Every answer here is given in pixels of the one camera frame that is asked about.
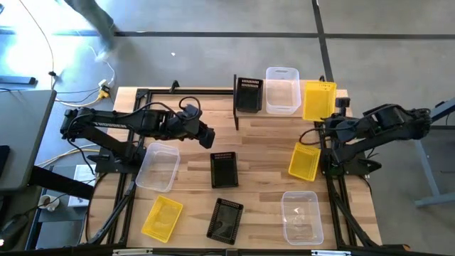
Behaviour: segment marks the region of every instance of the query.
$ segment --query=black mesh basket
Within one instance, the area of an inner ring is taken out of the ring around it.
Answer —
[[[238,78],[235,108],[242,112],[257,113],[262,109],[263,80]]]
[[[243,205],[239,203],[221,198],[217,199],[212,219],[208,226],[207,237],[234,245],[242,211]]]
[[[212,188],[231,188],[239,186],[235,152],[210,154]]]

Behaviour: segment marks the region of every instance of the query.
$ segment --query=concrete floor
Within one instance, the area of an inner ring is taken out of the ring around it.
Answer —
[[[49,88],[46,74],[51,65],[50,53],[42,35],[17,1],[1,2],[6,8],[0,15],[0,26],[13,26],[18,34],[0,35],[0,74],[33,75],[39,79],[37,88]],[[64,4],[59,6],[54,0],[42,0],[40,6],[31,0],[23,2],[49,35],[65,29],[90,29],[83,18]],[[121,31],[317,32],[311,0],[98,2]],[[326,33],[455,33],[452,15],[455,2],[450,0],[318,2]],[[44,6],[51,11],[40,12],[38,7],[44,10]],[[178,80],[181,86],[230,86],[234,73],[263,78],[269,66],[297,68],[302,79],[316,79],[324,71],[317,38],[121,37],[117,40],[118,55],[109,61],[117,72],[116,87],[170,86],[173,80]],[[88,44],[99,50],[97,38],[50,36],[50,42],[55,71],[61,74],[55,86],[57,91],[87,90],[96,87],[101,79],[111,78],[111,70],[104,63],[95,63],[87,47]],[[357,116],[384,103],[432,108],[454,97],[454,43],[453,40],[327,40],[333,76],[339,87],[348,89]],[[78,100],[85,94],[59,97]],[[112,103],[104,100],[96,108],[110,110]],[[37,163],[71,148],[56,132],[66,109],[54,104]],[[449,118],[449,124],[455,124],[455,114]],[[376,160],[383,168],[371,175],[370,182],[382,241],[406,243],[420,252],[453,255],[455,204],[414,207],[414,200],[429,196],[430,190],[413,143],[394,142],[377,151],[380,155]],[[58,164],[81,163],[80,156],[69,156]],[[444,174],[441,180],[455,181],[455,174]],[[454,183],[439,183],[441,190],[454,192]],[[55,224],[43,227],[46,228],[58,229]],[[46,235],[40,239],[40,247],[58,246],[46,239]]]

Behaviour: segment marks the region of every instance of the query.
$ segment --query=white cable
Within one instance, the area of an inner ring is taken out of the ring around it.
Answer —
[[[88,103],[85,103],[85,104],[81,104],[81,105],[76,105],[76,104],[70,104],[70,103],[66,103],[66,102],[63,102],[63,101],[59,101],[61,104],[65,105],[65,106],[68,106],[68,107],[88,107],[90,105],[93,105],[95,104],[96,102],[99,102],[102,98],[98,95],[98,97],[96,98],[96,100],[92,101],[92,102],[88,102]]]
[[[76,33],[79,35],[79,37],[82,37],[82,35],[79,33],[78,30],[76,30]],[[98,57],[98,54],[95,52],[95,49],[94,49],[92,46],[90,46],[88,43],[85,43],[85,46],[87,46],[90,50],[92,50],[93,55],[95,56],[95,58]],[[106,64],[109,66],[109,68],[111,69],[111,71],[112,71],[111,80],[107,83],[107,85],[110,86],[110,85],[114,82],[114,79],[115,79],[115,70],[114,70],[114,68],[112,68],[112,66],[111,66],[106,60],[103,60],[103,62],[106,63]]]
[[[48,40],[48,37],[46,36],[46,34],[44,33],[43,29],[41,28],[41,26],[38,24],[38,22],[35,20],[35,17],[33,17],[33,15],[31,14],[31,12],[28,10],[27,6],[25,4],[23,4],[22,0],[19,0],[19,2],[21,2],[22,6],[25,8],[25,10],[27,11],[28,15],[33,19],[33,22],[35,23],[35,25],[39,28],[39,30],[41,31],[41,33],[43,34],[44,36],[44,39],[46,41],[46,43],[48,44],[48,48],[49,48],[49,51],[50,51],[50,58],[52,60],[52,72],[54,72],[54,67],[55,67],[55,63],[54,63],[54,53],[52,51],[52,47],[50,46],[50,43],[49,43],[49,40]],[[90,47],[93,51],[93,54],[95,55],[95,57],[97,57],[97,54],[95,52],[95,50],[92,48],[92,46],[89,46],[87,45],[88,47]],[[111,77],[111,80],[107,83],[107,85],[111,85],[113,82],[114,82],[114,79],[115,79],[115,70],[114,68],[112,68],[112,66],[106,61],[106,60],[103,60],[108,66],[109,68],[112,70],[112,77]],[[57,83],[57,81],[54,79],[53,76],[50,77],[50,89],[53,90],[54,87],[55,87],[55,84]],[[65,106],[68,106],[68,107],[87,107],[89,105],[92,105],[98,101],[100,101],[102,98],[100,97],[100,95],[98,95],[97,99],[90,102],[90,103],[86,103],[86,104],[83,104],[83,105],[72,105],[72,104],[68,104],[68,103],[65,103],[64,101],[58,99],[57,97],[55,97],[55,99],[57,101],[59,101],[60,104],[63,104]]]
[[[96,153],[99,153],[99,152],[100,152],[100,150],[97,150],[97,149],[81,149],[81,150],[84,151],[84,152],[96,152]],[[49,159],[49,160],[47,160],[46,162],[43,162],[43,163],[42,163],[42,164],[43,164],[42,167],[44,168],[44,167],[46,167],[46,166],[48,166],[49,164],[51,164],[51,163],[53,163],[53,162],[59,160],[60,158],[62,158],[62,157],[64,157],[64,156],[69,156],[69,155],[75,154],[75,153],[80,153],[79,149],[76,149],[76,150],[71,151],[71,152],[69,152],[69,153],[61,154],[61,155],[58,155],[58,156],[56,156],[56,157],[54,157],[54,158],[52,158],[52,159]]]
[[[44,39],[46,41],[46,43],[48,44],[48,47],[49,47],[49,51],[50,51],[50,58],[52,60],[52,72],[54,72],[54,52],[52,51],[52,47],[50,46],[50,43],[49,43],[49,40],[48,40],[48,37],[46,36],[46,34],[44,33],[43,29],[41,28],[41,26],[38,24],[38,22],[35,20],[35,17],[33,17],[33,15],[31,15],[31,12],[27,9],[26,5],[23,4],[22,0],[19,0],[22,4],[22,6],[25,8],[25,10],[28,12],[28,15],[30,15],[31,19],[33,19],[33,22],[35,22],[36,26],[40,29],[41,33],[43,34],[44,36]],[[53,90],[54,88],[54,83],[53,83],[53,76],[50,77],[50,88]]]
[[[81,149],[84,149],[84,148],[89,147],[89,146],[98,146],[98,145],[96,145],[96,144],[88,144],[88,145],[79,146],[79,147],[80,147]],[[48,159],[48,160],[46,160],[46,161],[44,161],[44,162],[41,162],[41,163],[39,163],[39,164],[36,164],[36,165],[37,165],[37,166],[40,166],[40,165],[46,164],[47,162],[52,161],[52,160],[54,160],[54,159],[55,159],[54,161],[56,161],[56,160],[59,159],[62,155],[68,154],[68,153],[70,153],[70,152],[72,152],[72,151],[79,151],[79,149],[71,149],[71,150],[68,150],[67,152],[65,152],[65,153],[63,153],[63,154],[59,154],[58,156],[54,156],[52,159]]]

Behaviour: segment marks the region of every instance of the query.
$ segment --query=yellow plastic basket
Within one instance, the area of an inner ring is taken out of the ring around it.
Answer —
[[[161,242],[168,242],[182,209],[181,203],[158,196],[142,226],[142,233]]]
[[[320,149],[297,142],[292,153],[289,174],[306,181],[314,181],[320,155]]]
[[[304,120],[322,121],[335,112],[336,84],[308,81],[305,85]]]

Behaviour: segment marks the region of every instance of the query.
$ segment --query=yellow plug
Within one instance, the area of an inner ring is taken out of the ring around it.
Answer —
[[[99,93],[98,93],[98,97],[99,97],[100,99],[107,98],[107,97],[109,97],[109,93],[106,92],[106,91],[104,91],[104,90],[102,90],[102,89],[100,89],[100,91],[99,91]]]

